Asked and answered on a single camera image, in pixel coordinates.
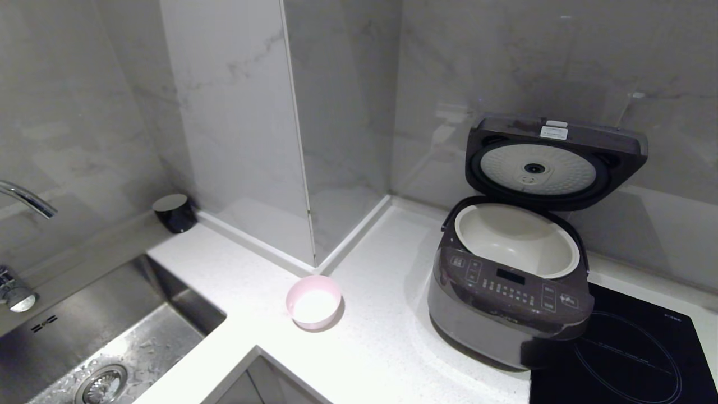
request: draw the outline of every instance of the label sticker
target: label sticker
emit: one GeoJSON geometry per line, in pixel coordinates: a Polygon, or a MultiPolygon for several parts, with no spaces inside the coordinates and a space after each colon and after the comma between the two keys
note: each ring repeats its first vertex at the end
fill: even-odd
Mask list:
{"type": "Polygon", "coordinates": [[[549,139],[566,140],[569,136],[569,130],[565,128],[552,128],[542,127],[541,137],[548,137],[549,139]]]}

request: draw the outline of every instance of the faucet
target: faucet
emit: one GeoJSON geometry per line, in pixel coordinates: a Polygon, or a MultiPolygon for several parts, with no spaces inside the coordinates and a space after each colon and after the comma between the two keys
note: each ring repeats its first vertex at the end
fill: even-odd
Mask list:
{"type": "Polygon", "coordinates": [[[52,205],[44,199],[20,185],[10,183],[9,181],[0,180],[0,193],[9,195],[25,205],[28,205],[46,219],[53,217],[57,213],[57,209],[52,207],[52,205]]]}
{"type": "MultiPolygon", "coordinates": [[[[20,185],[0,180],[0,193],[28,205],[46,219],[57,214],[52,205],[20,185]]],[[[10,311],[21,313],[28,311],[36,301],[37,293],[28,288],[7,265],[0,265],[0,303],[7,304],[10,311]]]]}

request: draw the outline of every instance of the small bowl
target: small bowl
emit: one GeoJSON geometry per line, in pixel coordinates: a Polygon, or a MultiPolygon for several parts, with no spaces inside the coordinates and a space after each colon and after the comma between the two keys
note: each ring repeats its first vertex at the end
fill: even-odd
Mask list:
{"type": "Polygon", "coordinates": [[[324,275],[311,275],[289,289],[286,310],[298,326],[317,330],[332,322],[341,301],[336,282],[324,275]]]}

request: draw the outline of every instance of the backsplash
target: backsplash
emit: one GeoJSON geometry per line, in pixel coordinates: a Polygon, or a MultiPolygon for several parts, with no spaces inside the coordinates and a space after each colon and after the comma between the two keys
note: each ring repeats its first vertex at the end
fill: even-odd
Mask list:
{"type": "Polygon", "coordinates": [[[388,193],[401,0],[284,0],[317,264],[388,193]]]}
{"type": "Polygon", "coordinates": [[[0,262],[21,275],[172,190],[91,1],[0,2],[0,262]]]}
{"type": "Polygon", "coordinates": [[[279,1],[97,1],[172,182],[314,264],[279,1]]]}
{"type": "Polygon", "coordinates": [[[646,133],[648,163],[568,214],[587,248],[718,290],[718,4],[404,0],[394,193],[449,208],[484,112],[646,133]]]}

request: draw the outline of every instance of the stainless steel sink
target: stainless steel sink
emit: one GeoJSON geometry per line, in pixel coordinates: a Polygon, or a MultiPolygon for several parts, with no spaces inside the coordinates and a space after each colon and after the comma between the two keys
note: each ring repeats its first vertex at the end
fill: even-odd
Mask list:
{"type": "Polygon", "coordinates": [[[138,257],[0,337],[0,404],[132,403],[224,319],[138,257]]]}

